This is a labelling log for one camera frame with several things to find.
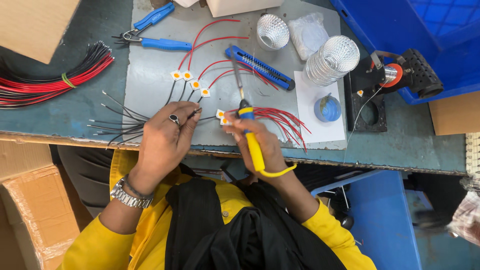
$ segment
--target plastic bag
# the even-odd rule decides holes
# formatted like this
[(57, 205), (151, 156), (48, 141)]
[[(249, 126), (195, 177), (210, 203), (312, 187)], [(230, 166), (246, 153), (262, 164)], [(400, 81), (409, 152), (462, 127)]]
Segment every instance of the plastic bag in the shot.
[(323, 14), (315, 12), (288, 22), (290, 38), (302, 60), (308, 60), (328, 40), (323, 21)]

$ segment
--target green rubber band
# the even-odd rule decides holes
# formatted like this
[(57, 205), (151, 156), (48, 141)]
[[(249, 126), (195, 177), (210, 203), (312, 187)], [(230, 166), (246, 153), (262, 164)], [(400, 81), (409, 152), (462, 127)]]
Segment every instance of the green rubber band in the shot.
[(68, 84), (71, 88), (77, 88), (76, 86), (74, 86), (74, 85), (68, 80), (66, 73), (62, 73), (62, 74), (61, 74), (61, 78), (62, 78), (62, 80), (63, 80), (66, 84)]

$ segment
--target black scarf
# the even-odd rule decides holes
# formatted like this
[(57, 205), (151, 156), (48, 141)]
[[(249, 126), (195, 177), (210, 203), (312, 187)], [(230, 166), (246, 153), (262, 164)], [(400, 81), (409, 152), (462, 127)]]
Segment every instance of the black scarf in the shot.
[(166, 195), (172, 207), (165, 270), (345, 270), (320, 239), (282, 207), (269, 184), (240, 186), (255, 207), (223, 223), (215, 182), (192, 178)]

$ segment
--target yellow shirt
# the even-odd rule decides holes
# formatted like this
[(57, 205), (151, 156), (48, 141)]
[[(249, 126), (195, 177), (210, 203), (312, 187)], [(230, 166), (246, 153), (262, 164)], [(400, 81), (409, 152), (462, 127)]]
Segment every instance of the yellow shirt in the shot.
[[(110, 188), (126, 175), (137, 163), (138, 152), (115, 150), (110, 169)], [(172, 171), (155, 190), (155, 197), (149, 208), (144, 209), (133, 234), (122, 235), (107, 229), (96, 217), (77, 237), (67, 250), (59, 270), (163, 270), (165, 268), (165, 247), (172, 209), (165, 200), (165, 194), (174, 184), (181, 184), (191, 177)], [(245, 206), (253, 206), (244, 193), (235, 185), (212, 179), (220, 199), (225, 224)], [(374, 270), (372, 260), (363, 255), (355, 245), (353, 236), (340, 226), (328, 208), (320, 202), (315, 215), (302, 224), (314, 232), (342, 261), (348, 270)]]

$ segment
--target ring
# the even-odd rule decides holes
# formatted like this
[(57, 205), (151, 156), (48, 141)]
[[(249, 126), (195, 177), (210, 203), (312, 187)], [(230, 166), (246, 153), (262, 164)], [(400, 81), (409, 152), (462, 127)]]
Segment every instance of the ring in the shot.
[(179, 127), (181, 126), (179, 117), (175, 114), (171, 114), (168, 118), (172, 120), (175, 124), (177, 124)]

